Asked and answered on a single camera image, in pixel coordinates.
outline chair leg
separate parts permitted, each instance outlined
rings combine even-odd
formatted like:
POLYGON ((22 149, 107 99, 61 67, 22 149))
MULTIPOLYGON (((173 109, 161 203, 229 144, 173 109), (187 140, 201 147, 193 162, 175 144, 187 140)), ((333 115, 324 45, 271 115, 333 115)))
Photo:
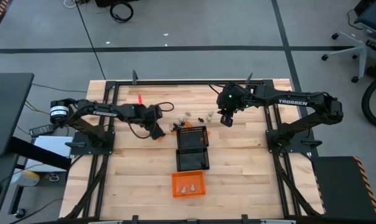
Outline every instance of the chair leg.
POLYGON ((358 47, 353 47, 350 49, 344 49, 344 50, 339 50, 337 52, 330 52, 328 55, 336 55, 336 54, 354 54, 361 52, 362 49, 364 49, 364 46, 358 46, 358 47))
POLYGON ((367 49, 362 49, 359 56, 360 56, 360 69, 359 69, 358 78, 362 78, 364 77, 365 69, 367 67, 367 57, 368 57, 367 49))
POLYGON ((361 40, 357 40, 349 34, 345 34, 343 32, 340 32, 340 35, 345 37, 346 41, 348 41, 348 43, 350 43, 349 45, 352 45, 354 47, 358 47, 358 46, 364 44, 361 40))

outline chair wheel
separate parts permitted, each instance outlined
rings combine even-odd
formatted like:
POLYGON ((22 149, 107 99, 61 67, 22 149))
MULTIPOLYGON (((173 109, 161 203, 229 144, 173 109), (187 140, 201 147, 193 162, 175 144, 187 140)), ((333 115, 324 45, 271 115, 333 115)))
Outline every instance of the chair wheel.
POLYGON ((351 78, 351 81, 352 81, 353 83, 357 83, 359 80, 360 80, 360 79, 359 79, 358 77, 352 77, 352 78, 351 78))
POLYGON ((336 40, 338 37, 339 37, 339 34, 338 34, 338 33, 334 33, 334 34, 332 35, 332 39, 334 39, 334 40, 336 40))
POLYGON ((26 210, 24 210, 23 208, 18 208, 15 214, 15 218, 22 218, 25 216, 25 214, 26 214, 26 210))
POLYGON ((321 57, 321 59, 322 60, 327 60, 329 57, 327 56, 327 55, 323 55, 322 57, 321 57))

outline office chair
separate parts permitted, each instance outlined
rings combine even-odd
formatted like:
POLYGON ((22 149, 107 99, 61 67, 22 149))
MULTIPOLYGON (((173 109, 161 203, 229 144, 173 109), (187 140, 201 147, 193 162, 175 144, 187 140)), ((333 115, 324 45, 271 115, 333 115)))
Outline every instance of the office chair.
POLYGON ((322 60, 324 61, 327 60, 330 55, 353 54, 352 58, 354 59, 359 56, 359 76, 354 76, 351 78, 353 83, 357 83, 359 79, 364 76, 368 55, 376 58, 376 2, 373 3, 357 18, 357 20, 354 21, 354 24, 357 23, 361 23, 364 27, 364 32, 368 39, 365 43, 361 40, 355 39, 351 35, 345 34, 344 32, 340 32, 340 34, 335 33, 332 35, 332 39, 336 40, 341 35, 342 37, 345 37, 350 45, 353 45, 354 47, 337 52, 331 52, 322 56, 322 60))

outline black floor stripe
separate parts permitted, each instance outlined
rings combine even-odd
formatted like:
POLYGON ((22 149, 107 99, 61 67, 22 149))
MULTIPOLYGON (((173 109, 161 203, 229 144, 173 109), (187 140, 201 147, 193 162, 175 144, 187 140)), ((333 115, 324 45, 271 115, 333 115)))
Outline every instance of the black floor stripe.
MULTIPOLYGON (((176 46, 176 47, 99 47, 96 52, 186 52, 186 51, 229 51, 229 50, 247 50, 247 51, 328 51, 344 50, 348 46, 176 46)), ((0 54, 56 54, 56 53, 91 53, 92 48, 56 48, 56 49, 0 49, 0 54)))
MULTIPOLYGON (((284 47, 284 51, 286 54, 286 61, 288 63, 290 75, 292 77, 292 82, 293 82, 293 88, 295 91, 301 91, 301 86, 299 82, 299 77, 298 73, 296 71, 296 66, 294 66, 294 60, 292 56, 292 50, 341 50, 341 49, 346 49, 349 47, 331 47, 331 46, 326 46, 326 47, 290 47, 289 42, 288 42, 288 36, 286 35, 286 31, 283 25, 282 21, 282 16, 281 16, 281 11, 280 8, 278 7, 278 2, 276 0, 271 0, 275 17, 276 17, 276 23, 278 25, 278 28, 280 30, 280 35, 281 35, 281 40, 282 44, 284 47)), ((305 117, 308 115, 307 109, 303 106, 299 106, 299 111, 301 117, 305 117)), ((310 139, 314 139, 314 134, 311 131, 310 132, 310 139)), ((318 156, 318 151, 317 149, 313 149, 312 151, 312 156, 318 156)))

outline bicycle tire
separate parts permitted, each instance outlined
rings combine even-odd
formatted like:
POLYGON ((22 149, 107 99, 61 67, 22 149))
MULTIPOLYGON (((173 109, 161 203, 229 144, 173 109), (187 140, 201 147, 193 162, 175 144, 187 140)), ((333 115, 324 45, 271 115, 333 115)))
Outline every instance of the bicycle tire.
POLYGON ((370 110, 370 97, 372 96, 372 93, 376 90, 376 80, 373 81, 368 88, 366 89, 364 95, 362 96, 361 101, 361 108, 362 112, 364 113, 364 116, 367 118, 367 120, 376 126, 376 117, 373 114, 373 112, 370 110))

